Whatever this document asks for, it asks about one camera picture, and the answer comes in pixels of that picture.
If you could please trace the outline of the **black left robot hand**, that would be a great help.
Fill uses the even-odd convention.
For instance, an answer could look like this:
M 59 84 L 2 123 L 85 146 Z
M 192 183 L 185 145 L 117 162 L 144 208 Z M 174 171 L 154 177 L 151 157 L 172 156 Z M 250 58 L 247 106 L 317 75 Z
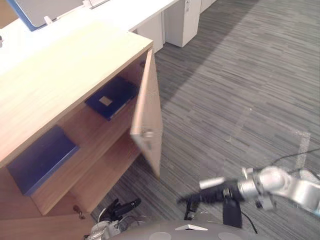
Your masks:
M 133 201 L 121 204 L 117 198 L 107 208 L 104 208 L 100 212 L 98 216 L 98 222 L 120 221 L 123 218 L 123 215 L 137 208 L 141 202 L 142 200 L 140 198 L 136 198 Z

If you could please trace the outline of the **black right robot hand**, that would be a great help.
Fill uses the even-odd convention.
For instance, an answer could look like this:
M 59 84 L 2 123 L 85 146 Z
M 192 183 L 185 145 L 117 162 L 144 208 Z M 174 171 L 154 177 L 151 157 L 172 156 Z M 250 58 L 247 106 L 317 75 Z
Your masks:
M 204 203 L 207 205 L 222 203 L 223 224 L 241 229 L 243 221 L 240 203 L 244 200 L 238 187 L 238 180 L 230 179 L 218 185 L 201 189 L 198 192 L 181 196 L 176 202 L 178 204 L 186 203 L 188 207 L 191 207 L 193 203 Z

